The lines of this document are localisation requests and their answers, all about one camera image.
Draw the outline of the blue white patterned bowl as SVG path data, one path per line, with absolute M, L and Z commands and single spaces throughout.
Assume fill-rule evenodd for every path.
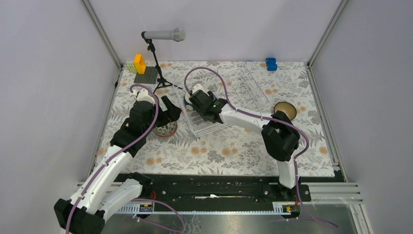
M 167 138 L 175 134 L 177 129 L 178 129 L 178 124 L 176 121 L 174 121 L 174 122 L 168 123 L 167 125 L 156 127 L 154 128 L 153 131 L 158 137 Z

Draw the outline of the teal and cream bowl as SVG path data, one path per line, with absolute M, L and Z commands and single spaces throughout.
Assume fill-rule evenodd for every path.
M 187 110 L 193 111 L 194 107 L 191 101 L 189 100 L 190 94 L 188 92 L 185 93 L 184 95 L 184 106 Z

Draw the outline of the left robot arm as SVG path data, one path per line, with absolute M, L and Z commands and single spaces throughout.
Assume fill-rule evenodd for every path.
M 99 234 L 106 221 L 128 202 L 137 198 L 152 198 L 151 179 L 140 173 L 131 173 L 125 182 L 107 193 L 120 171 L 146 144 L 147 134 L 155 127 L 177 121 L 181 109 L 167 96 L 161 98 L 162 111 L 152 97 L 138 98 L 117 130 L 101 162 L 83 185 L 67 200 L 60 198 L 54 211 L 61 228 L 70 234 Z

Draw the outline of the red patterned bowl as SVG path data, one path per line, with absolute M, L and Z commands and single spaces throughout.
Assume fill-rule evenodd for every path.
M 165 125 L 162 127 L 157 127 L 154 129 L 154 132 L 156 135 L 160 137 L 168 137 L 174 134 L 176 129 L 177 129 L 177 126 L 172 124 L 172 125 Z

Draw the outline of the black gold-rimmed bowl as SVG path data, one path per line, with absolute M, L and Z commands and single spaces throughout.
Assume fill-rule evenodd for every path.
M 277 111 L 284 112 L 289 118 L 289 120 L 293 120 L 297 116 L 296 107 L 293 104 L 286 101 L 281 101 L 275 104 L 274 113 L 276 113 Z

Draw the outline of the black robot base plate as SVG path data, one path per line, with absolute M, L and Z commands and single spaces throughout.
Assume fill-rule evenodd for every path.
M 179 212 L 264 212 L 274 202 L 310 202 L 309 187 L 288 189 L 277 176 L 149 174 L 141 198 L 165 202 Z

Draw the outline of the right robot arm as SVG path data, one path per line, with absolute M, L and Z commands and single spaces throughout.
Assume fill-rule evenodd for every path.
M 235 125 L 261 135 L 267 153 L 277 162 L 281 198 L 291 201 L 299 194 L 292 154 L 299 146 L 300 135 L 284 112 L 261 115 L 234 109 L 228 100 L 216 98 L 211 91 L 191 91 L 188 99 L 204 121 Z

